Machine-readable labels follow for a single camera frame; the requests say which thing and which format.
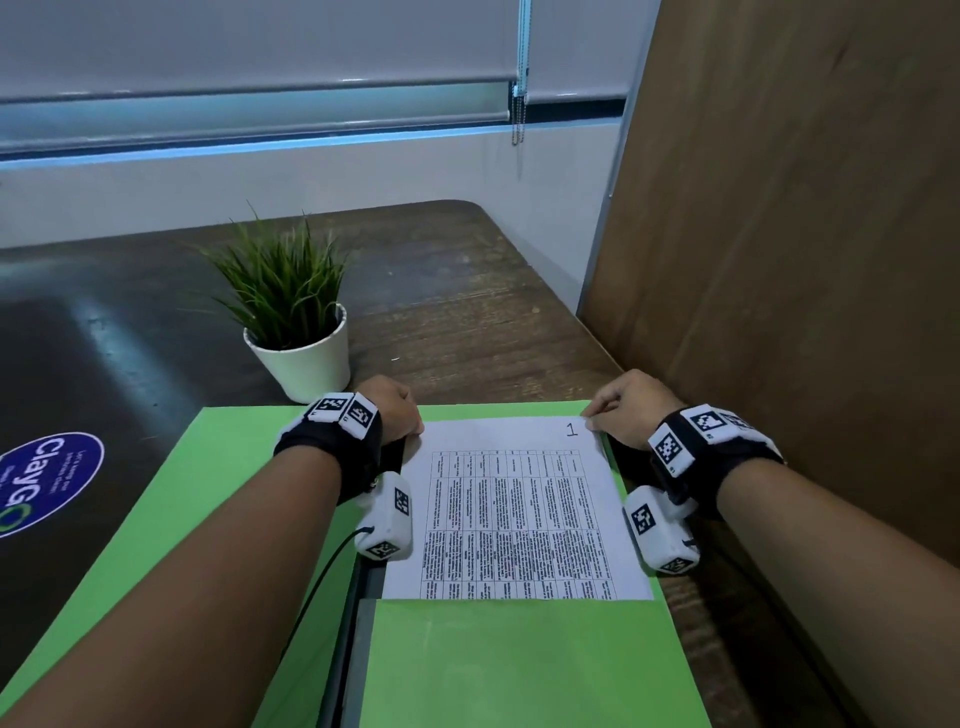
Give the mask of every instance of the white tracking device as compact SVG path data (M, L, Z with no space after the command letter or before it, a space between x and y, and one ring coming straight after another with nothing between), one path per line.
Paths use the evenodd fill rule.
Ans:
M353 539L357 551L374 561L386 561L395 555L406 555L414 541L414 524L410 517L410 486L400 473L378 475L373 490L356 498L364 511L357 528L372 528Z
M693 498L674 505L664 491L650 485L641 485L627 496L623 512L648 567L678 574L700 563L700 548L684 521L696 509Z

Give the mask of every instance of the white wall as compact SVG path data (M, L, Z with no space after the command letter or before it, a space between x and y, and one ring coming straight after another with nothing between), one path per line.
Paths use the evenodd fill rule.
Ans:
M0 162L0 248L252 217L474 202L572 311L619 119Z

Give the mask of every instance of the white sheet of paper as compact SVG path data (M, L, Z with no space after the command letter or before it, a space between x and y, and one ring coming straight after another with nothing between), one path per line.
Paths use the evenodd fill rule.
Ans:
M383 598L653 598L583 418L427 423L404 460L413 549Z

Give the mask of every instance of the white plant pot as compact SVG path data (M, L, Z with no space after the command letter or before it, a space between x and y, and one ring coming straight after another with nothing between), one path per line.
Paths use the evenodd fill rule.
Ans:
M309 404L327 392L343 392L350 381L347 349L347 310L337 303L340 325L316 344L274 352L260 349L243 329L247 342L267 371L274 376L283 393L291 400Z

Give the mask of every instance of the roller blind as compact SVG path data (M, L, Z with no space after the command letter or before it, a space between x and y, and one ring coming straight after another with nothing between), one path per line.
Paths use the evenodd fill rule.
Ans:
M11 0L0 101L516 76L517 0Z
M534 0L531 103L626 98L660 0Z

